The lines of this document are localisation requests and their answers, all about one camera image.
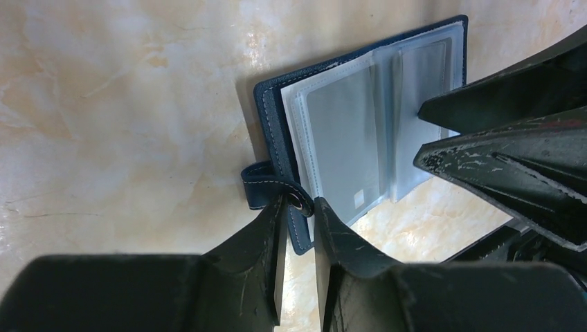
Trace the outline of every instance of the leather strap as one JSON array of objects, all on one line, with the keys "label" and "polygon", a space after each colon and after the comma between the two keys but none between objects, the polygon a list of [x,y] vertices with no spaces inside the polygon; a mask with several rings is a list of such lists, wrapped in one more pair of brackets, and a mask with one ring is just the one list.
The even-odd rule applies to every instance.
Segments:
[{"label": "leather strap", "polygon": [[277,195],[285,194],[289,204],[305,217],[314,213],[314,201],[310,195],[299,183],[276,176],[271,161],[252,164],[243,169],[240,176],[251,210],[261,210]]}]

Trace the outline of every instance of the dark blue leather wallet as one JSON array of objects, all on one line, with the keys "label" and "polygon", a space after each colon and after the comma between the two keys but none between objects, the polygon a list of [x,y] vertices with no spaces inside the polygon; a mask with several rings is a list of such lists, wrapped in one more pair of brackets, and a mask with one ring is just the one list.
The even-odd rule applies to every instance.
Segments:
[{"label": "dark blue leather wallet", "polygon": [[255,86],[271,160],[242,172],[249,207],[290,200],[298,255],[313,246],[313,200],[348,225],[430,177],[413,167],[422,144],[455,133],[417,119],[422,103],[466,81],[464,15],[402,33]]}]

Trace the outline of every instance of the card holder wallet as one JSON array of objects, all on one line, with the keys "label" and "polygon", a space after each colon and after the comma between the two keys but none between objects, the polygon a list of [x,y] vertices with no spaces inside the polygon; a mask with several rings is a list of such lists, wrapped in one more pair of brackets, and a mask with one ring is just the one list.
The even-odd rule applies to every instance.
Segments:
[{"label": "card holder wallet", "polygon": [[431,177],[419,148],[457,133],[419,120],[422,103],[464,85],[467,17],[460,15],[258,83],[255,103],[270,160],[247,167],[254,210],[289,194],[295,252],[313,244],[313,200],[347,225]]}]

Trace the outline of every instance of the beige marble wall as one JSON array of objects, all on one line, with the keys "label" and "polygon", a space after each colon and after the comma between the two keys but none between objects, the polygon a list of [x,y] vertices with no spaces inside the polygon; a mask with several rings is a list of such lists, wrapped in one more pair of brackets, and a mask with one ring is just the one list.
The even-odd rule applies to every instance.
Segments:
[{"label": "beige marble wall", "polygon": [[[267,157],[253,85],[456,15],[469,81],[587,24],[587,0],[0,1],[0,291],[37,255],[205,252],[247,224]],[[507,220],[433,179],[355,226],[439,261]],[[279,331],[318,331],[313,252],[287,253]]]}]

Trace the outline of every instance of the white stitching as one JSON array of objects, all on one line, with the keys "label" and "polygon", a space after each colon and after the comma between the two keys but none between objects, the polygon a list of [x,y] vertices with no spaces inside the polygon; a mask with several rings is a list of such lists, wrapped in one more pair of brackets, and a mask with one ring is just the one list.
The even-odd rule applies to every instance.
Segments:
[{"label": "white stitching", "polygon": [[[457,21],[454,21],[454,22],[451,22],[451,23],[448,23],[448,24],[444,24],[443,26],[439,26],[437,28],[431,28],[431,29],[428,29],[428,30],[424,30],[424,31],[422,31],[421,33],[419,33],[417,35],[413,35],[412,37],[416,37],[416,36],[422,35],[424,33],[427,33],[428,31],[440,29],[442,27],[449,26],[449,25],[454,24],[454,23],[457,23],[457,22],[464,23],[463,20],[457,20]],[[392,42],[387,43],[387,44],[384,44],[384,45],[381,45],[379,47],[383,47],[383,46],[387,46],[387,45],[391,45],[391,44],[392,44]],[[361,55],[357,55],[356,57],[353,57],[351,59],[348,59],[344,63],[347,63],[347,62],[349,62],[351,60],[354,60],[354,59],[356,59],[356,58],[358,58],[360,56],[362,56],[362,54]],[[465,81],[466,80],[466,77],[464,76],[464,66],[466,64],[467,57],[464,56],[464,58],[465,58],[465,60],[462,63],[462,67],[463,67],[463,80]],[[313,75],[313,74],[315,74],[315,73],[317,73],[319,71],[326,71],[326,70],[331,69],[331,68],[333,68],[333,67],[326,66],[326,67],[324,67],[322,69],[316,69],[315,71],[312,71],[312,72],[310,72],[310,73],[308,73],[306,75],[302,75],[300,77],[291,78],[291,79],[289,79],[289,80],[287,80],[287,81],[279,84],[279,86],[284,86],[284,85],[286,85],[286,84],[288,84],[288,83],[290,83],[290,82],[292,82],[294,80],[301,80],[301,79],[304,79],[304,78],[306,78],[306,77],[308,77],[310,75]],[[279,167],[279,173],[280,173],[280,175],[283,176],[283,169],[281,168],[281,162],[279,160],[279,152],[278,152],[277,147],[276,147],[276,144],[275,144],[275,138],[273,137],[273,130],[271,129],[271,123],[269,122],[269,112],[267,112],[267,103],[265,101],[265,95],[267,94],[267,91],[273,90],[273,88],[275,88],[275,87],[277,87],[277,86],[271,86],[271,87],[265,89],[265,91],[263,91],[263,95],[262,95],[261,99],[263,100],[263,112],[265,112],[265,118],[267,119],[267,125],[269,126],[269,135],[271,135],[271,142],[273,143],[273,150],[274,150],[275,155],[276,155],[276,158],[277,158],[277,166]],[[291,220],[294,219],[294,216],[291,213],[291,210],[289,211],[289,216],[291,217]],[[310,248],[311,247],[311,244],[309,244],[307,247],[302,247],[302,245],[300,243],[299,236],[298,236],[298,231],[296,230],[296,223],[291,223],[291,224],[293,225],[293,233],[296,235],[296,242],[298,242],[298,246],[300,248],[302,248],[302,250],[306,250],[306,249]]]},{"label": "white stitching", "polygon": [[307,206],[311,206],[310,203],[308,203],[308,200],[304,197],[304,195],[296,189],[296,187],[294,187],[293,185],[290,185],[289,183],[285,183],[282,181],[270,181],[270,180],[266,180],[266,181],[243,181],[243,183],[245,184],[255,184],[255,183],[279,183],[282,185],[286,185],[287,187],[290,187],[293,191],[295,191],[298,195],[300,195],[301,199],[304,201],[304,203],[306,203]]},{"label": "white stitching", "polygon": [[271,165],[265,165],[265,166],[261,166],[261,167],[253,168],[253,169],[250,169],[250,170],[249,170],[249,171],[246,173],[246,175],[251,175],[253,172],[260,171],[261,169],[271,168],[271,167],[273,167],[273,166],[271,166]]}]

